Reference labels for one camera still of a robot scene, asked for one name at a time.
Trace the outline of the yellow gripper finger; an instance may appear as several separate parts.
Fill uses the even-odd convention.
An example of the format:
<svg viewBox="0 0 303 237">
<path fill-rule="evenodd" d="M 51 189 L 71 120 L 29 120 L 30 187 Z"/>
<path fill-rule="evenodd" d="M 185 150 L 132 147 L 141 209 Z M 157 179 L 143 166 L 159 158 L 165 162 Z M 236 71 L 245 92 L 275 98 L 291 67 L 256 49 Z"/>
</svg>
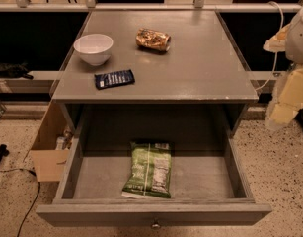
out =
<svg viewBox="0 0 303 237">
<path fill-rule="evenodd" d="M 288 126 L 303 109 L 303 66 L 286 72 L 275 83 L 272 100 L 269 102 L 265 126 L 279 130 Z"/>
<path fill-rule="evenodd" d="M 285 41 L 289 25 L 282 27 L 274 36 L 268 39 L 263 45 L 263 50 L 268 52 L 285 52 Z"/>
</svg>

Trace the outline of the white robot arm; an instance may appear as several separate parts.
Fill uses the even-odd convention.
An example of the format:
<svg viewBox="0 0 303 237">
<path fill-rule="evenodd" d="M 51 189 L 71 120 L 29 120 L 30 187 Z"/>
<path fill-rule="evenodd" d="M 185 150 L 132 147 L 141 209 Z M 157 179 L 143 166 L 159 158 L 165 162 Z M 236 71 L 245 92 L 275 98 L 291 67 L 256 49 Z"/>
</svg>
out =
<svg viewBox="0 0 303 237">
<path fill-rule="evenodd" d="M 303 6 L 289 24 L 265 42 L 263 49 L 284 52 L 294 65 L 276 81 L 273 99 L 266 111 L 266 127 L 279 130 L 288 126 L 303 109 Z"/>
</svg>

